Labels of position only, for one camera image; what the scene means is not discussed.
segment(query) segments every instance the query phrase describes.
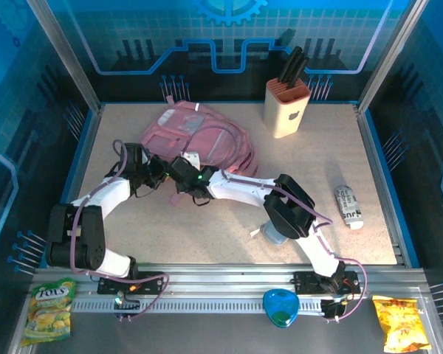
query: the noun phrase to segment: glass panel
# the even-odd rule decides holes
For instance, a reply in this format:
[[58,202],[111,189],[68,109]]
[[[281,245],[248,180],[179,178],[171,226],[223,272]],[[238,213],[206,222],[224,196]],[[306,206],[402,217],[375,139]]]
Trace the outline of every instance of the glass panel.
[[46,237],[87,111],[26,2],[0,5],[0,353],[41,260],[18,232]]
[[370,109],[420,265],[443,283],[443,0],[430,0]]
[[301,78],[313,100],[357,100],[407,5],[50,1],[103,101],[263,100],[295,46],[310,57]]

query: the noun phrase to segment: enclosure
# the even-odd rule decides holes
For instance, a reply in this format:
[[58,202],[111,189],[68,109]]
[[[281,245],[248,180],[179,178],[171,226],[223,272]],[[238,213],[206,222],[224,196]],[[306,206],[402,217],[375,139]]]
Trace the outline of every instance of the enclosure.
[[[263,123],[266,83],[296,46],[310,97],[298,131],[276,139]],[[114,296],[47,265],[53,206],[96,187],[119,159],[111,142],[139,142],[168,95],[245,129],[257,177],[293,177],[333,220],[325,239],[369,278],[354,316],[275,330],[263,293],[293,290],[311,260],[257,232],[262,209],[171,203],[172,181],[105,218],[109,249],[171,275],[152,313],[120,324]],[[343,184],[360,230],[338,211]],[[66,276],[78,281],[71,339],[20,347],[30,289]],[[376,294],[417,299],[429,352],[443,353],[443,0],[0,2],[0,353],[382,353]],[[302,314],[321,312],[320,297],[300,298],[313,305]]]

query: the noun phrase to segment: yellow chip bag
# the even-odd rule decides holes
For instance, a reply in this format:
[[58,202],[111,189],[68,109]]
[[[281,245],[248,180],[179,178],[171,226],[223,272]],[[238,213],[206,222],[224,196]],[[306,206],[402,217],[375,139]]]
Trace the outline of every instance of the yellow chip bag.
[[385,334],[384,352],[409,353],[431,349],[415,299],[372,297],[377,317]]
[[75,286],[74,280],[63,278],[32,290],[22,347],[45,341],[60,341],[71,336],[70,310]]

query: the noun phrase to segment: beige tabletop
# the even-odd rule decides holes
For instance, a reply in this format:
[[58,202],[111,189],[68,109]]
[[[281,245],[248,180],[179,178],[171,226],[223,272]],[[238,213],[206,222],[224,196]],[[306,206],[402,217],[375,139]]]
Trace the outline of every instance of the beige tabletop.
[[[335,253],[365,264],[395,264],[352,105],[309,105],[297,133],[274,139],[262,122],[263,104],[209,105],[250,133],[260,152],[259,178],[291,177],[333,219],[323,233]],[[142,132],[167,107],[163,104],[106,105],[92,148],[80,196],[96,187],[118,160],[114,139],[138,142]],[[364,227],[351,231],[343,222],[334,189],[349,185],[363,212]],[[150,191],[141,187],[138,193]],[[113,251],[151,263],[309,263],[297,243],[275,246],[251,231],[268,221],[266,212],[235,201],[213,200],[198,207],[189,196],[171,206],[173,181],[147,197],[130,198],[106,219],[106,244]]]

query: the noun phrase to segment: green snack bag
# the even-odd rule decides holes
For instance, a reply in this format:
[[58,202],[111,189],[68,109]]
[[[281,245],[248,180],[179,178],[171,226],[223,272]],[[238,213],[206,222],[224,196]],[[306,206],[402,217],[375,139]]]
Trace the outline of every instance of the green snack bag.
[[71,304],[76,282],[63,278],[32,290],[21,346],[60,341],[71,336]]

